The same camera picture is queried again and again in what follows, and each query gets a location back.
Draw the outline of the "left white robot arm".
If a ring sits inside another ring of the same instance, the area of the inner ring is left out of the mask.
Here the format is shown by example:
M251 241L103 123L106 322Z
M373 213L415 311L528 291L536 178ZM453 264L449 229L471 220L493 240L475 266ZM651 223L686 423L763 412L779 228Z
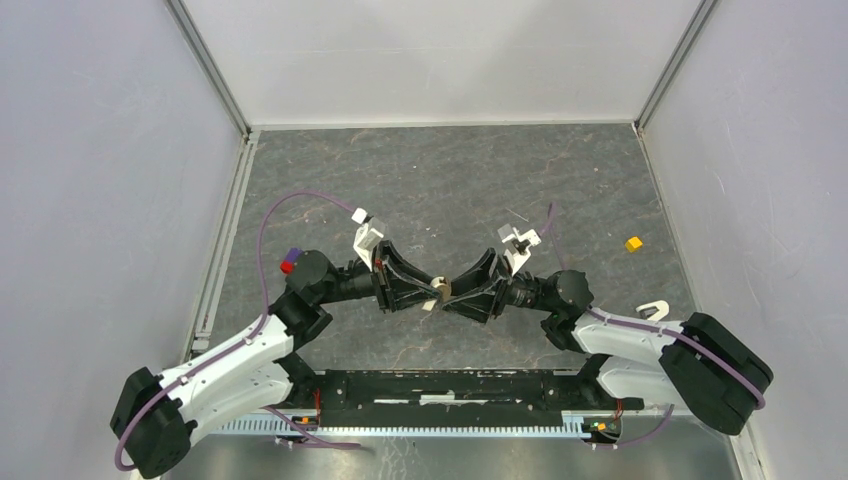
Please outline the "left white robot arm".
M411 265L388 240L344 267L293 248L281 269L283 293L243 330L158 374L142 367L127 377L110 420L118 470L159 477L231 420L282 402L306 405L314 381L297 351L330 324L325 305L374 297L393 312L434 307L450 292L449 280Z

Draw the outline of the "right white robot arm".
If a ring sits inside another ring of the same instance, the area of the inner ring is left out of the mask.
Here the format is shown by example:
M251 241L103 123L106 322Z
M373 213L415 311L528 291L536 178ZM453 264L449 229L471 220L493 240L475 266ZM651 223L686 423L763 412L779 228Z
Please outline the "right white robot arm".
M706 426L737 435L766 405L772 369L707 313L684 321L615 315L594 306L585 273L516 272L492 250L450 288L442 309L480 323L507 307L546 313L540 326L553 346L601 362L577 382L580 400L591 408L640 398L683 406Z

